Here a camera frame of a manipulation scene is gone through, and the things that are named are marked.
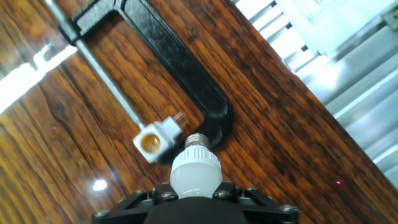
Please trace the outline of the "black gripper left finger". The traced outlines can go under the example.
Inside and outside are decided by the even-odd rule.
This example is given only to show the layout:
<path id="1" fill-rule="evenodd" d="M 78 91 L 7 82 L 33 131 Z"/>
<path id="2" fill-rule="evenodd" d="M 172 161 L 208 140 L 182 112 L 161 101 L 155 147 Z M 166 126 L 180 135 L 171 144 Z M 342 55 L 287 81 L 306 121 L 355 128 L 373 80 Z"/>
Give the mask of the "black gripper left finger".
<path id="1" fill-rule="evenodd" d="M 144 223 L 149 212 L 162 203 L 178 200 L 179 196 L 169 183 L 149 190 L 137 190 L 112 209 L 99 210 L 91 216 L 92 224 Z"/>

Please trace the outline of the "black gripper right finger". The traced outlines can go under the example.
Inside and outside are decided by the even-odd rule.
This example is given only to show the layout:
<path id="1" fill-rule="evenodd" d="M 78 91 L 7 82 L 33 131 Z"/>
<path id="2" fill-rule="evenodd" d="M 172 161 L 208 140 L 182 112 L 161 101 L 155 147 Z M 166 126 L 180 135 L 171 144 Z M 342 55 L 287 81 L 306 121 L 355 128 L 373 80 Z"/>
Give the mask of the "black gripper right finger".
<path id="1" fill-rule="evenodd" d="M 297 207 L 278 205 L 254 187 L 243 189 L 234 183 L 222 182 L 214 191 L 213 199 L 237 205 L 249 223 L 299 223 Z"/>

